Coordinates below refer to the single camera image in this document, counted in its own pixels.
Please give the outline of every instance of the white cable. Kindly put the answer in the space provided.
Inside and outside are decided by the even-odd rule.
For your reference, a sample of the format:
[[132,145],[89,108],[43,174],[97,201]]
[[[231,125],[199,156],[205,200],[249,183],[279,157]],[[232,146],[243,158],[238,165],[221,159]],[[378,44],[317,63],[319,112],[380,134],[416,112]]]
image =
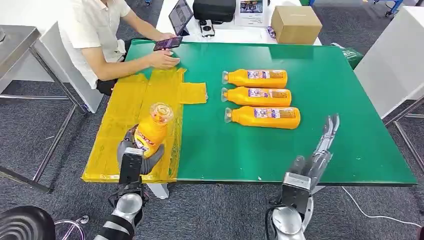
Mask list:
[[420,226],[419,224],[416,224],[416,223],[413,223],[413,222],[409,222],[409,221],[401,221],[401,220],[398,220],[398,219],[396,219],[396,218],[393,218],[393,217],[389,217],[389,216],[370,216],[370,215],[368,215],[368,214],[366,214],[364,211],[362,211],[362,209],[361,209],[361,207],[359,207],[359,205],[358,205],[358,203],[357,203],[357,201],[355,201],[355,199],[354,199],[354,197],[346,190],[346,188],[344,187],[344,186],[342,186],[341,187],[346,193],[347,193],[347,195],[349,195],[349,197],[352,199],[352,201],[353,201],[353,203],[355,203],[355,205],[357,206],[357,208],[359,209],[359,211],[365,216],[365,217],[367,217],[367,218],[370,218],[370,219],[390,219],[390,220],[393,220],[393,221],[396,221],[396,222],[399,222],[399,223],[402,223],[402,224],[410,224],[410,225],[415,225],[415,226],[417,226],[417,227],[419,227],[419,228],[421,228],[422,226]]

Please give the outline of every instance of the black bag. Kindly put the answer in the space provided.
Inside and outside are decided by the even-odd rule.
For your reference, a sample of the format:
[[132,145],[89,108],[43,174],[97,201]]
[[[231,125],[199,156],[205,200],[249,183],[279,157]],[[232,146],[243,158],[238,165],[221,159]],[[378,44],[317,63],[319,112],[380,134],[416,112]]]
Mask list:
[[236,0],[194,0],[193,13],[197,20],[231,22],[236,11]]

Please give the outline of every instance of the green table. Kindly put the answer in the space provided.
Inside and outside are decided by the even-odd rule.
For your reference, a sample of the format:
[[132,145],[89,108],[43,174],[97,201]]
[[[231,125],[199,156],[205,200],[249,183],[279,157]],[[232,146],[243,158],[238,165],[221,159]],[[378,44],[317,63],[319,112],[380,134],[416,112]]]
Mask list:
[[[133,41],[127,60],[150,53],[151,41]],[[186,82],[206,82],[206,104],[183,107],[177,181],[280,183],[297,155],[315,149],[328,115],[340,128],[320,185],[411,186],[411,173],[392,137],[344,58],[333,46],[185,42],[172,50],[187,69]],[[225,123],[222,71],[284,69],[292,106],[301,113],[297,129]],[[151,69],[143,71],[147,78]]]

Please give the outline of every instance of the yellow plastic sheet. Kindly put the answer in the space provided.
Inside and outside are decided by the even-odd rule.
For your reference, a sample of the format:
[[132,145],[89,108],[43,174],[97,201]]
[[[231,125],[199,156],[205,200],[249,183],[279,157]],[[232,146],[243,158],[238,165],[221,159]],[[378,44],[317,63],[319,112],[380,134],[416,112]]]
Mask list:
[[154,166],[151,173],[143,175],[147,183],[174,182],[177,180],[178,162],[180,160],[182,104],[178,101],[179,85],[184,80],[183,68],[171,70],[155,69],[151,73],[144,102],[141,106],[139,121],[150,115],[150,106],[164,103],[172,108],[174,119],[167,125],[167,136],[164,140],[165,152],[162,159]]
[[182,104],[204,104],[208,99],[206,83],[182,82],[179,85],[179,102]]
[[119,79],[98,129],[82,179],[86,182],[118,182],[118,144],[138,123],[148,80],[143,74]]
[[150,115],[150,106],[159,102],[172,108],[174,119],[167,126],[162,159],[151,173],[141,177],[144,183],[168,183],[177,180],[183,127],[182,103],[205,103],[207,98],[205,83],[183,83],[185,71],[175,67],[167,70],[154,69],[150,80],[143,74],[119,79],[82,174],[85,182],[118,182],[118,144],[130,128]]

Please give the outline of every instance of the orange bottle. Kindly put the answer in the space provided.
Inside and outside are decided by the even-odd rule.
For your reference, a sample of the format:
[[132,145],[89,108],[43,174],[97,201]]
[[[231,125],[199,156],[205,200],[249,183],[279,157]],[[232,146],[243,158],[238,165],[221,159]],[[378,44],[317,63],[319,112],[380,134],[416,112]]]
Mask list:
[[174,114],[170,106],[165,103],[155,103],[150,107],[150,116],[145,117],[134,132],[134,141],[137,148],[144,151],[146,158],[158,150],[167,136],[167,124]]
[[239,69],[233,72],[222,72],[223,84],[234,84],[236,86],[251,88],[276,88],[283,89],[287,84],[287,72],[285,70]]
[[288,107],[292,102],[292,93],[287,89],[279,88],[248,88],[244,86],[235,89],[221,90],[221,100],[231,101],[245,106],[272,106]]
[[301,113],[296,107],[252,107],[225,109],[226,123],[236,122],[245,126],[295,129],[301,122]]

